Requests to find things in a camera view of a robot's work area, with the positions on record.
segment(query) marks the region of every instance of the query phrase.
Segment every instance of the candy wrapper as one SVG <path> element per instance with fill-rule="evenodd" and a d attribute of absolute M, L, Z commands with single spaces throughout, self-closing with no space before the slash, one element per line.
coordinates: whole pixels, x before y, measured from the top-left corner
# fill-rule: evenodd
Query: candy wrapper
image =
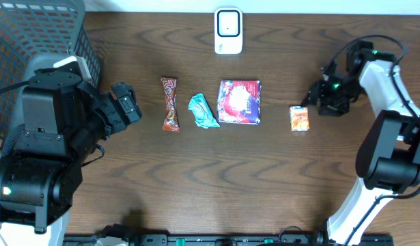
<path fill-rule="evenodd" d="M 197 126 L 205 129 L 208 129 L 208 127 L 220 127 L 219 123 L 214 119 L 211 109 L 202 93 L 199 93 L 190 99 L 188 110 L 191 110 L 195 115 Z"/>
<path fill-rule="evenodd" d="M 310 129 L 308 108 L 301 106 L 290 107 L 290 125 L 292 126 L 292 131 L 308 131 Z"/>
<path fill-rule="evenodd" d="M 164 92 L 166 93 L 167 113 L 163 124 L 163 131 L 180 132 L 180 124 L 178 122 L 178 114 L 176 113 L 176 79 L 161 78 Z"/>
<path fill-rule="evenodd" d="M 221 81 L 217 98 L 220 122 L 260 123 L 260 81 Z"/>

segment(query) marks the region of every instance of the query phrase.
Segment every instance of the teal candy packet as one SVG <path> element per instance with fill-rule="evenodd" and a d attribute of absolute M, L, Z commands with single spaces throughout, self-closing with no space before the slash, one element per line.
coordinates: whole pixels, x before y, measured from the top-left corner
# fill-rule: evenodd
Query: teal candy packet
<path fill-rule="evenodd" d="M 199 93 L 190 99 L 188 110 L 191 110 L 195 115 L 195 122 L 197 126 L 205 129 L 209 127 L 220 127 L 202 93 Z"/>

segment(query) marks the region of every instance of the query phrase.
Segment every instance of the white barcode scanner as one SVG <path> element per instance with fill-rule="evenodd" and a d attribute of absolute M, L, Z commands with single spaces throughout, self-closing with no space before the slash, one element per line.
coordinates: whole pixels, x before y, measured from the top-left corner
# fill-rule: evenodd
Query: white barcode scanner
<path fill-rule="evenodd" d="M 238 8 L 220 8 L 214 13 L 214 50 L 239 54 L 243 46 L 243 16 Z"/>

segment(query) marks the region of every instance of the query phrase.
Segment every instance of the orange packet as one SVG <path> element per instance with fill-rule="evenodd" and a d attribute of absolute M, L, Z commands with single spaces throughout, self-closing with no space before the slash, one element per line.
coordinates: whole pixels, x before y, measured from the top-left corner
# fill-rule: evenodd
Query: orange packet
<path fill-rule="evenodd" d="M 176 113 L 176 79 L 175 78 L 161 78 L 163 83 L 164 93 L 166 93 L 166 118 L 163 124 L 163 131 L 180 132 L 180 123 L 178 121 L 178 114 Z"/>
<path fill-rule="evenodd" d="M 301 106 L 290 107 L 290 125 L 292 131 L 308 131 L 310 129 L 308 108 Z"/>

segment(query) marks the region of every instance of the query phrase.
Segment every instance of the green connector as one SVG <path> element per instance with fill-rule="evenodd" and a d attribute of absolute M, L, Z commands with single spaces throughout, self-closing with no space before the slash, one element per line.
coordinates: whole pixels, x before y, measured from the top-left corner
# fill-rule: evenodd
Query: green connector
<path fill-rule="evenodd" d="M 176 239 L 176 246 L 185 246 L 185 239 Z"/>

